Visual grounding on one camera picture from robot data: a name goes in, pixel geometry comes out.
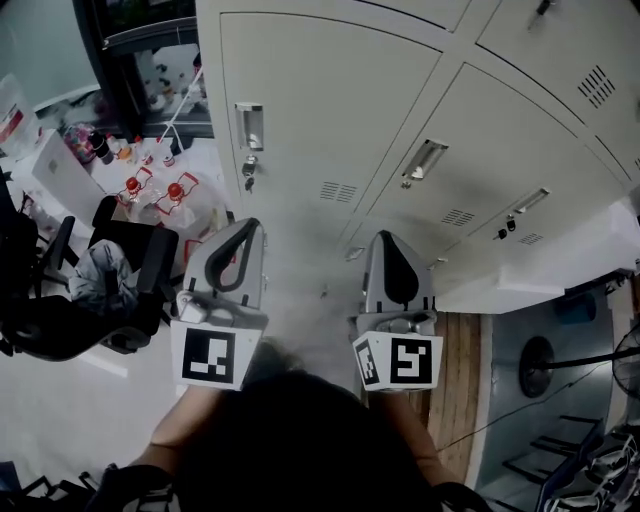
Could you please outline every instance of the window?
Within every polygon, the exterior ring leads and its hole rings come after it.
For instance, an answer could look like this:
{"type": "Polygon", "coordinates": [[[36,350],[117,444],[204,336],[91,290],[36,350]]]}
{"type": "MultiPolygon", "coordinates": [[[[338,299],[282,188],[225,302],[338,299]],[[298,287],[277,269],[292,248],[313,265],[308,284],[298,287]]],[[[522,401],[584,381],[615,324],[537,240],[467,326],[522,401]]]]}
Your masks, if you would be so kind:
{"type": "MultiPolygon", "coordinates": [[[[195,0],[74,0],[78,26],[121,133],[161,135],[200,69],[195,0]]],[[[204,77],[174,123],[213,137],[204,77]]]]}

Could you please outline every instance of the chair armrest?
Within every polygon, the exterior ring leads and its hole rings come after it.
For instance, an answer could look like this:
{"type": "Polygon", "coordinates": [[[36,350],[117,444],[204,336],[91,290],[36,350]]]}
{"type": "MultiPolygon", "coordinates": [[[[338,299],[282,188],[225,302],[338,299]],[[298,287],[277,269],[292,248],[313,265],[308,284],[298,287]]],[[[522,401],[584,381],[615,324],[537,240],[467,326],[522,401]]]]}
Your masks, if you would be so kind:
{"type": "Polygon", "coordinates": [[[166,228],[153,230],[138,276],[138,292],[153,294],[160,291],[167,300],[173,300],[169,277],[177,247],[177,233],[166,228]]]}
{"type": "Polygon", "coordinates": [[[78,257],[69,248],[69,239],[71,238],[71,232],[73,231],[73,224],[76,219],[74,217],[65,217],[62,221],[62,225],[58,230],[56,239],[52,242],[51,259],[49,263],[57,270],[62,268],[62,262],[69,260],[72,266],[78,262],[78,257]]]}
{"type": "Polygon", "coordinates": [[[118,200],[116,196],[107,196],[98,205],[98,209],[96,213],[93,214],[93,221],[91,225],[94,228],[104,224],[105,222],[109,222],[111,217],[113,217],[113,212],[116,211],[116,207],[118,206],[118,200]]]}

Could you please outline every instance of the red cap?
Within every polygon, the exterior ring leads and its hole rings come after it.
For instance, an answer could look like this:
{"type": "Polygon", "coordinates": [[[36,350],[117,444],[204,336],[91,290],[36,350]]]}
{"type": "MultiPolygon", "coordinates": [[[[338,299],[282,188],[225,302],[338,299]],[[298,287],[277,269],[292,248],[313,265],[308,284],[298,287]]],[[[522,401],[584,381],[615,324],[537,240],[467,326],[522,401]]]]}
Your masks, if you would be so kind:
{"type": "Polygon", "coordinates": [[[136,178],[131,177],[126,181],[126,185],[127,190],[135,190],[140,186],[140,182],[136,178]]]}
{"type": "Polygon", "coordinates": [[[182,188],[182,185],[180,185],[180,183],[172,183],[171,185],[169,185],[167,191],[169,192],[169,199],[172,199],[174,201],[180,199],[184,195],[184,189],[182,188]]]}

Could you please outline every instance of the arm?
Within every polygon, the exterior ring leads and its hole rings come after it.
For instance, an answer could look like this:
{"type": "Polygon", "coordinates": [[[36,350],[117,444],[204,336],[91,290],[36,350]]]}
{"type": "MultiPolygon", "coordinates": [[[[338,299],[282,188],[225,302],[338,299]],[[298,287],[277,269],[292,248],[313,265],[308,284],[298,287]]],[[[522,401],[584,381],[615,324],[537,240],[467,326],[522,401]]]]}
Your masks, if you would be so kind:
{"type": "Polygon", "coordinates": [[[149,446],[131,465],[156,466],[175,474],[184,448],[209,424],[223,396],[218,389],[189,386],[160,421],[149,446]]]}
{"type": "Polygon", "coordinates": [[[433,439],[411,407],[406,393],[369,393],[369,407],[381,414],[402,436],[431,486],[459,482],[438,459],[433,439]]]}

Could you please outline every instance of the ventilation slot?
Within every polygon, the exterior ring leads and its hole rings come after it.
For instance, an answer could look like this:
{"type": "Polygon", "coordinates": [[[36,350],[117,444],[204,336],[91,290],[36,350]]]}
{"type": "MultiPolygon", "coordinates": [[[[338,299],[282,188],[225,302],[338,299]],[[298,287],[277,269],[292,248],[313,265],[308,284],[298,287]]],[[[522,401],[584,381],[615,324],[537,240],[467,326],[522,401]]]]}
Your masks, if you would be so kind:
{"type": "Polygon", "coordinates": [[[320,199],[350,203],[357,190],[357,187],[350,185],[340,185],[340,183],[325,181],[320,189],[320,199]]]}
{"type": "Polygon", "coordinates": [[[600,108],[616,88],[600,69],[600,66],[596,66],[580,83],[578,90],[595,108],[600,108]]]}
{"type": "Polygon", "coordinates": [[[475,217],[473,213],[462,212],[460,210],[451,210],[440,222],[443,224],[452,224],[454,226],[464,226],[467,222],[475,217]]]}
{"type": "Polygon", "coordinates": [[[544,238],[543,236],[540,236],[537,233],[531,233],[530,235],[527,235],[524,238],[521,238],[520,240],[518,240],[518,242],[520,242],[521,244],[533,245],[536,242],[539,242],[540,240],[542,240],[543,238],[544,238]]]}

